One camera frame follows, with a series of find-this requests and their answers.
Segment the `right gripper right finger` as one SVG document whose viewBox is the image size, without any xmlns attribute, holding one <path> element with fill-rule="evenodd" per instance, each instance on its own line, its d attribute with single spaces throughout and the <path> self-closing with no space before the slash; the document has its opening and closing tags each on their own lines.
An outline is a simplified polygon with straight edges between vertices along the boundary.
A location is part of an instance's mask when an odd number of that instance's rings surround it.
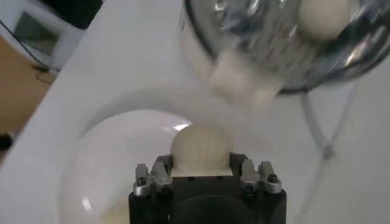
<svg viewBox="0 0 390 224">
<path fill-rule="evenodd" d="M 262 161 L 255 169 L 254 162 L 244 154 L 230 154 L 230 169 L 238 176 L 241 188 L 249 194 L 258 191 L 267 194 L 282 192 L 282 181 L 274 172 L 270 161 Z"/>
</svg>

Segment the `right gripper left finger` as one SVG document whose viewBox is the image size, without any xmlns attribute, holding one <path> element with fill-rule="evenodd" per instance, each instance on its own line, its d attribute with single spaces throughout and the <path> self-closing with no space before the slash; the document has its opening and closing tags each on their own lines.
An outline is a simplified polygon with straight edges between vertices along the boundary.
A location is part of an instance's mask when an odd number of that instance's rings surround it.
<svg viewBox="0 0 390 224">
<path fill-rule="evenodd" d="M 152 188 L 159 194 L 163 191 L 172 191 L 173 177 L 172 156 L 170 154 L 159 156 L 153 166 L 149 169 L 145 163 L 138 164 L 135 169 L 135 182 L 133 184 L 133 195 L 136 197 L 147 197 L 151 194 Z"/>
</svg>

